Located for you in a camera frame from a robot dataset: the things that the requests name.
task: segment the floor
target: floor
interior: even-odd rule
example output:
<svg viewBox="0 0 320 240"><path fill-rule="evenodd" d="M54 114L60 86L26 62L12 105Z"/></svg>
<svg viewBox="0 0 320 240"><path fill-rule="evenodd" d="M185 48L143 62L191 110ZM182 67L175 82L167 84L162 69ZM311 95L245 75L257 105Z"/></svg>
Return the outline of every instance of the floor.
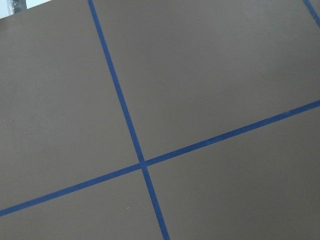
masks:
<svg viewBox="0 0 320 240"><path fill-rule="evenodd" d="M317 13L53 0L0 19L0 239L317 240Z"/></svg>

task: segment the blue tape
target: blue tape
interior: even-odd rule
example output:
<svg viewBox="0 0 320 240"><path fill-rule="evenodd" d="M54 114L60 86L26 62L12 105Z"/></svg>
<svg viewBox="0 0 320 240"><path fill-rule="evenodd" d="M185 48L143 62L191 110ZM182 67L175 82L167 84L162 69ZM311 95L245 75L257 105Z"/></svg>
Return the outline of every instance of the blue tape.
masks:
<svg viewBox="0 0 320 240"><path fill-rule="evenodd" d="M148 172L145 158L144 158L144 155L142 153L142 150L141 150L141 147L140 147L140 144L138 141L138 137L137 137L137 134L136 134L136 131L134 128L134 124L133 124L131 117L130 117L130 113L129 113L129 110L128 110L128 107L127 107L127 104L125 101L125 97L123 95L123 92L122 92L122 89L121 89L121 86L120 86L120 83L118 80L118 76L117 76L114 64L111 59L111 55L110 55L110 52L109 52L109 49L107 46L107 42L105 40L105 36L103 34L103 31L102 31L102 28L100 25L100 21L99 21L99 18L98 18L96 9L95 9L95 5L92 0L88 0L88 4L90 7L92 18L93 18L93 21L94 21L94 24L96 27L96 31L98 33L100 43L101 43L101 46L102 46L102 49L104 52L105 60L106 60L107 65L109 67L109 71L110 71L110 74L111 74L111 77L112 77L112 80L114 83L114 87L115 87L116 93L117 93L119 101L120 101L120 105L121 105L121 108L122 108L122 111L124 114L124 118L125 118L126 124L128 126L128 129L129 129L129 132L131 135L134 149L135 149L136 155L139 160L139 164L140 164L140 167L141 167L141 170L143 173L143 177L144 177L144 180L145 180L145 183L146 183L146 186L147 186L147 189L148 189L151 201L152 201L153 209L154 209L154 212L155 212L155 215L156 215L156 218L157 218L157 221L158 221L161 233L162 233L162 237L164 240L170 240L169 233L168 233L168 230L166 227L166 223L165 223L164 217L163 217L161 209L160 209L160 205L159 205L159 202L158 202L158 199L156 196L156 192L155 192L154 186L152 184L152 181L151 181L151 178L150 178L150 175Z"/></svg>
<svg viewBox="0 0 320 240"><path fill-rule="evenodd" d="M191 151L206 147L208 145L221 142L223 140L232 138L232 137L240 135L240 134L244 134L244 133L252 131L254 129L258 129L258 128L261 128L263 126L278 122L280 120L292 117L294 115L297 115L297 114L303 113L305 111L317 108L319 106L320 106L320 100L312 102L312 103L309 103L309 104L301 106L301 107L298 107L296 109L293 109L293 110L278 114L276 116L273 116L273 117L270 117L270 118L267 118L267 119L264 119L264 120L261 120L261 121L257 121L255 123L250 124L250 125L243 126L241 128L238 128L238 129L235 129L233 131L229 131L227 133L224 133L224 134L209 138L207 140L200 141L198 143L195 143L195 144L180 148L178 150L163 154L161 156L154 157L154 158L152 158L150 160L147 160L146 164L147 164L147 166L150 166L150 165L157 164L157 163L160 163L160 162L168 160L168 159L172 159L172 158L177 157L179 155L186 154L186 153L189 153Z"/></svg>
<svg viewBox="0 0 320 240"><path fill-rule="evenodd" d="M310 3L309 0L303 0L303 2L306 5L306 7L308 8L309 12L311 13L311 15L314 18L315 22L318 24L318 26L320 28L320 18L318 16L316 10L314 9L314 7L312 6L312 4Z"/></svg>
<svg viewBox="0 0 320 240"><path fill-rule="evenodd" d="M15 206L12 206L12 207L8 207L6 209L0 210L0 217L4 216L4 215L11 214L11 213L14 213L14 212L17 212L17 211L20 211L22 209L26 209L26 208L32 207L32 206L37 205L37 204L41 204L43 202L46 202L46 201L49 201L49 200L52 200L52 199L56 199L56 198L62 197L64 195L73 193L73 192L81 190L81 189L85 189L87 187L90 187L90 186L105 182L107 180L114 179L116 177L131 173L131 172L136 171L136 170L139 170L140 168L141 167L140 167L139 164L128 166L128 167L125 167L125 168L120 169L118 171L114 171L114 172L105 174L103 176L99 176L99 177L93 178L91 180L84 181L84 182L79 183L77 185L73 185L73 186L64 188L62 190L55 191L55 192L50 193L48 195L44 195L44 196L41 196L41 197L29 200L29 201L20 203L18 205L15 205Z"/></svg>

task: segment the blue grid line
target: blue grid line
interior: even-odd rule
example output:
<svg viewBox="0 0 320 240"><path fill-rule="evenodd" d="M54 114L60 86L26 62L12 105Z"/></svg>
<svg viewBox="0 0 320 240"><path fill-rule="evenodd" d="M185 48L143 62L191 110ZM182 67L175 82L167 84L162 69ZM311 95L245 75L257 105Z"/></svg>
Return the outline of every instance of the blue grid line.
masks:
<svg viewBox="0 0 320 240"><path fill-rule="evenodd" d="M146 186L147 186L150 198L151 198L151 202L152 202L153 209L154 209L154 212L155 212L155 215L156 215L156 218L157 218L157 221L158 221L161 233L162 233L162 237L164 240L170 240L170 236L169 236L169 233L168 233L168 230L166 227L166 223L165 223L164 217L163 217L161 209L160 209L157 195L156 195L154 186L152 184L152 181L151 181L151 178L150 178L150 175L148 172L146 161L145 161L144 155L142 153L142 150L141 150L141 147L139 144L139 140L138 140L135 128L134 128L134 124L133 124L131 117L130 117L130 113L129 113L129 110L128 110L128 107L127 107L127 104L125 101L125 97L123 95L123 92L122 92L122 89L121 89L121 86L120 86L120 83L118 80L118 76L117 76L114 64L111 59L110 52L108 50L107 42L105 40L105 36L104 36L104 33L103 33L101 25L100 25L100 21L99 21L99 18L98 18L96 9L95 9L95 5L92 0L88 0L88 4L90 7L90 11L91 11L92 18L93 18L93 21L95 24L95 28L98 33L100 43L101 43L101 46L102 46L102 49L104 52L105 60L107 62L107 65L108 65L108 68L109 68L109 71L110 71L110 74L111 74L111 77L112 77L112 80L114 83L114 87L115 87L116 93L117 93L119 101L120 101L120 105L121 105L121 108L122 108L122 111L124 114L124 118L125 118L126 124L128 126L128 129L129 129L129 132L131 135L134 149L135 149L136 155L137 155L139 163L140 163L140 167L141 167L143 177L144 177L144 180L145 180L145 183L146 183Z"/></svg>
<svg viewBox="0 0 320 240"><path fill-rule="evenodd" d="M49 200L52 200L52 199L56 199L56 198L62 197L64 195L76 192L76 191L81 190L81 189L85 189L87 187L90 187L90 186L105 182L107 180L114 179L116 177L131 173L131 172L136 171L138 169L140 169L140 165L139 164L128 166L128 167L125 167L123 169L120 169L120 170L117 170L117 171L114 171L114 172L111 172L111 173L108 173L108 174L105 174L105 175L90 179L88 181L84 181L82 183L79 183L79 184L76 184L76 185L73 185L73 186L70 186L70 187L66 187L66 188L61 189L59 191L55 191L53 193L50 193L50 194L47 194L47 195L44 195L44 196L41 196L41 197L37 197L35 199L32 199L32 200L17 204L15 206L8 207L6 209L0 210L0 217L2 217L4 215L11 214L11 213L14 213L14 212L17 212L17 211L20 211L22 209L26 209L26 208L32 207L32 206L37 205L37 204L41 204L43 202L46 202L46 201L49 201Z"/></svg>
<svg viewBox="0 0 320 240"><path fill-rule="evenodd" d="M318 24L318 27L320 28L320 18L312 6L311 2L309 0L303 0L305 6L308 8L309 12L311 13L312 17L314 18L315 22Z"/></svg>
<svg viewBox="0 0 320 240"><path fill-rule="evenodd" d="M153 165L153 164L157 164L157 163L160 163L162 161L177 157L177 156L182 155L182 154L189 153L191 151L194 151L194 150L197 150L197 149L200 149L200 148L203 148L203 147L206 147L206 146L218 143L218 142L221 142L223 140L232 138L232 137L240 135L240 134L244 134L244 133L252 131L254 129L261 128L263 126L278 122L280 120L292 117L294 115L303 113L305 111L308 111L308 110L311 110L311 109L314 109L314 108L317 108L317 107L320 107L320 100L314 101L314 102L309 103L307 105L304 105L304 106L295 108L293 110L290 110L290 111L287 111L287 112L272 116L270 118L267 118L267 119L264 119L264 120L261 120L261 121L257 121L255 123L250 124L250 125L240 127L240 128L235 129L233 131L226 132L224 134L209 138L207 140L200 141L200 142L197 142L197 143L189 145L189 146L185 146L185 147L180 148L178 150L175 150L175 151L172 151L172 152L169 152L169 153L154 157L152 159L147 160L146 164L148 166Z"/></svg>

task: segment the gray floor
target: gray floor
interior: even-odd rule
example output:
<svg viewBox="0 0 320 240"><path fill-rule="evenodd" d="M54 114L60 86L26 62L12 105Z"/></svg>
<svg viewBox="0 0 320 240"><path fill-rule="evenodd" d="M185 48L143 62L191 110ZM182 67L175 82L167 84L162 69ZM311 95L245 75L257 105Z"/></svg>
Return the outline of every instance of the gray floor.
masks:
<svg viewBox="0 0 320 240"><path fill-rule="evenodd" d="M137 138L86 0L0 19L0 239L317 240L320 26L304 2L93 2Z"/></svg>

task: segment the blue line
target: blue line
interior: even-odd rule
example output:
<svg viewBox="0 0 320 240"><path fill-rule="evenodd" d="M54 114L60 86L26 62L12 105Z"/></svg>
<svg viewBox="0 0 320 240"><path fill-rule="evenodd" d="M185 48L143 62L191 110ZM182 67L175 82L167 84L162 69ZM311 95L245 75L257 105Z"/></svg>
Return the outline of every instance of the blue line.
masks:
<svg viewBox="0 0 320 240"><path fill-rule="evenodd" d="M17 211L20 211L22 209L26 209L26 208L32 207L32 206L37 205L37 204L41 204L43 202L46 202L46 201L49 201L49 200L52 200L52 199L56 199L56 198L62 197L64 195L73 193L75 191L78 191L78 190L81 190L81 189L84 189L84 188L87 188L87 187L90 187L90 186L93 186L93 185L96 185L96 184L99 184L99 183L102 183L102 182L105 182L107 180L114 179L116 177L131 173L131 172L136 171L136 170L139 170L140 168L141 167L140 167L139 164L128 166L128 167L125 167L123 169L120 169L120 170L105 174L103 176L99 176L99 177L93 178L91 180L84 181L84 182L79 183L77 185L73 185L73 186L64 188L62 190L55 191L53 193L50 193L50 194L47 194L47 195L32 199L30 201L26 201L26 202L20 203L18 205L8 207L6 209L0 210L0 217L4 216L4 215L11 214L11 213L14 213L14 212L17 212Z"/></svg>
<svg viewBox="0 0 320 240"><path fill-rule="evenodd" d="M316 10L314 9L314 7L312 6L312 4L310 3L309 0L303 0L303 2L306 5L306 7L308 8L309 12L311 13L311 15L314 18L315 22L318 24L318 26L320 28L320 18L318 16Z"/></svg>
<svg viewBox="0 0 320 240"><path fill-rule="evenodd" d="M195 144L180 148L178 150L175 150L175 151L172 151L172 152L169 152L169 153L154 157L154 158L152 158L150 160L147 160L146 164L148 166L153 165L153 164L157 164L157 163L160 163L162 161L177 157L177 156L185 154L185 153L189 153L191 151L194 151L194 150L209 146L211 144L215 144L215 143L221 142L223 140L232 138L232 137L240 135L240 134L244 134L244 133L252 131L254 129L261 128L263 126L278 122L280 120L292 117L294 115L303 113L305 111L308 111L308 110L311 110L311 109L314 109L314 108L317 108L317 107L320 107L320 100L312 102L312 103L309 103L307 105L304 105L304 106L301 106L301 107L298 107L298 108L295 108L293 110L278 114L276 116L273 116L273 117L270 117L270 118L267 118L267 119L264 119L264 120L261 120L261 121L257 121L255 123L250 124L250 125L240 127L240 128L235 129L233 131L229 131L227 133L224 133L224 134L209 138L207 140L200 141L198 143L195 143Z"/></svg>
<svg viewBox="0 0 320 240"><path fill-rule="evenodd" d="M162 233L162 237L164 240L170 240L169 233L168 233L168 230L167 230L167 227L165 224L165 220L164 220L164 217L163 217L161 209L160 209L157 195L156 195L154 186L152 184L152 181L151 181L151 178L150 178L150 175L148 172L146 161L145 161L144 155L142 153L142 150L141 150L141 147L140 147L140 144L138 141L138 137L137 137L137 134L136 134L136 131L134 128L134 124L133 124L131 117L130 117L130 113L129 113L129 110L128 110L128 107L127 107L127 104L125 101L125 97L123 95L123 92L122 92L122 89L121 89L121 86L120 86L120 83L118 80L118 76L117 76L114 64L111 59L111 55L110 55L110 52L109 52L109 49L107 46L107 42L106 42L105 36L103 34L103 31L102 31L102 28L100 25L100 21L99 21L99 18L98 18L96 9L95 9L95 5L92 0L88 0L88 4L90 7L92 18L93 18L93 21L94 21L94 24L96 27L96 31L98 33L100 43L101 43L101 46L102 46L102 49L104 52L105 60L106 60L107 65L109 67L110 74L111 74L111 77L112 77L112 80L114 83L114 87L115 87L116 93L117 93L119 101L120 101L120 105L121 105L121 108L122 108L122 111L124 114L124 118L125 118L126 124L128 126L128 129L129 129L129 132L131 135L134 149L135 149L136 155L139 160L139 164L140 164L140 167L141 167L141 170L143 173L143 177L144 177L144 180L145 180L145 183L146 183L146 186L147 186L147 189L148 189L151 201L152 201L152 205L153 205L154 212L155 212L155 215L156 215L156 218L157 218L157 221L158 221L161 233Z"/></svg>

